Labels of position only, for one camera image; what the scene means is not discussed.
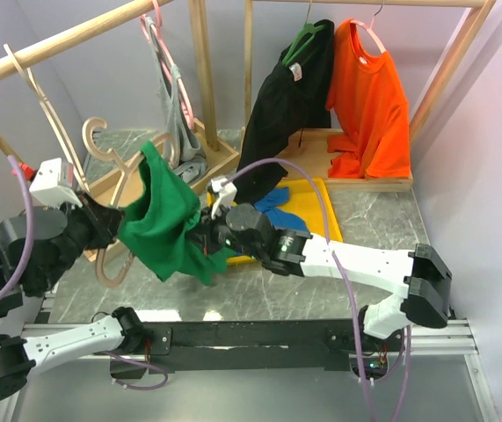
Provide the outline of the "green tank top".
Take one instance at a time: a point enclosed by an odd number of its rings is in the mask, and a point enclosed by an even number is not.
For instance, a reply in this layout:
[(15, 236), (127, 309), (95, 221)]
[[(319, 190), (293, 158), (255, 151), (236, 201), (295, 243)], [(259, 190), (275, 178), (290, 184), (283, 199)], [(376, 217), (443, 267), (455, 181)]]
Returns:
[(200, 199), (168, 166), (151, 142), (142, 145), (142, 195), (124, 208), (118, 239), (161, 281), (174, 273), (205, 285), (228, 268), (225, 248), (204, 252), (187, 238), (200, 221)]

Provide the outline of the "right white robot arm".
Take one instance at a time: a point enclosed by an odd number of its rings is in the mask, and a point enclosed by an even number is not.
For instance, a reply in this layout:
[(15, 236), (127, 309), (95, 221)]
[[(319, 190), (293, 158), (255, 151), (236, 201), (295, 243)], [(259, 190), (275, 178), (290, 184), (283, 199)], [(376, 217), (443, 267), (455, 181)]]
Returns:
[(374, 350), (410, 324), (447, 326), (452, 273), (428, 244), (407, 251), (327, 241), (307, 231), (276, 228), (250, 204), (205, 208), (187, 237), (207, 255), (226, 248), (278, 275), (346, 278), (387, 291), (389, 297), (359, 313), (354, 339), (362, 349)]

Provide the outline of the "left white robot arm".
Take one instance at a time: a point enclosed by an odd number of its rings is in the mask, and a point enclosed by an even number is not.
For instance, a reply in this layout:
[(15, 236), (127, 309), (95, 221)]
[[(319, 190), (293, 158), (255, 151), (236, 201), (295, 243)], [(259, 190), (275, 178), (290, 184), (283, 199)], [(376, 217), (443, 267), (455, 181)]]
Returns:
[[(85, 250), (113, 243), (124, 218), (86, 193), (79, 203), (25, 206), (0, 223), (0, 324), (26, 297), (41, 297)], [(120, 307), (101, 319), (43, 337), (0, 332), (0, 401), (23, 389), (29, 378), (93, 353), (135, 353), (145, 330), (135, 311)]]

